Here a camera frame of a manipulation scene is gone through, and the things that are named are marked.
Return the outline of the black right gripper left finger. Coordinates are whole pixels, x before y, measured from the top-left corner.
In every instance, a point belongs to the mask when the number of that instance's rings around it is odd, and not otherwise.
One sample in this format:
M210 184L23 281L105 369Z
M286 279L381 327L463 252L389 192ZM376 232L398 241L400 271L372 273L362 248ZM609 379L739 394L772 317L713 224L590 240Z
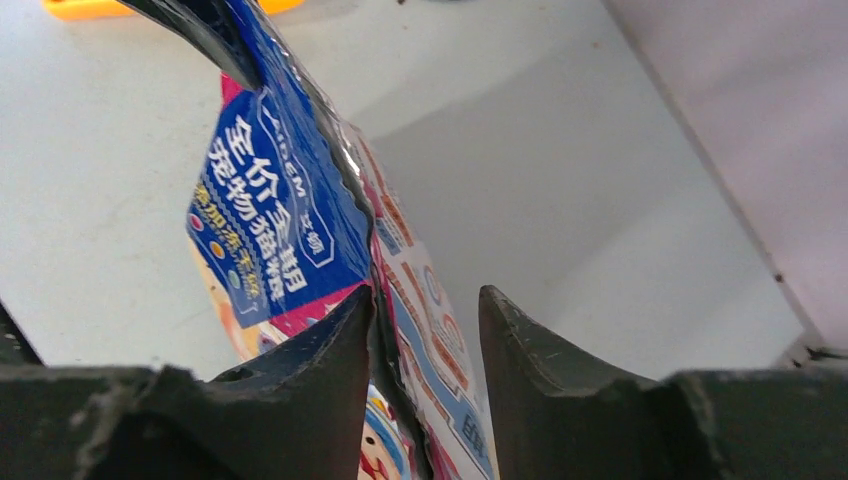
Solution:
M210 382L187 370L48 367L1 318L5 479L354 479L373 316L328 316Z

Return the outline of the colourful cat food bag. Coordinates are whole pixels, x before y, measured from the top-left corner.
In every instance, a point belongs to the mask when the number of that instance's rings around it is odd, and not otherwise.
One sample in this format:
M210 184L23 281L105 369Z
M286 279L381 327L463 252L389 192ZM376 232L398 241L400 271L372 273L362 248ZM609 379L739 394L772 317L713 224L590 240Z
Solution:
M221 71L222 108L187 211L239 355L294 338L370 288L363 479L494 479L468 344L362 131L255 1L134 1Z

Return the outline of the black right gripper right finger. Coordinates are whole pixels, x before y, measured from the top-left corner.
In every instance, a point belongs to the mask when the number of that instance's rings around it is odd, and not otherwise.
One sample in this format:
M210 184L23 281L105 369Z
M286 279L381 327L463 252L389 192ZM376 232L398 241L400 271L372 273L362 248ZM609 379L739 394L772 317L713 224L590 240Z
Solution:
M480 343L504 479L843 479L847 368L609 364L481 288Z

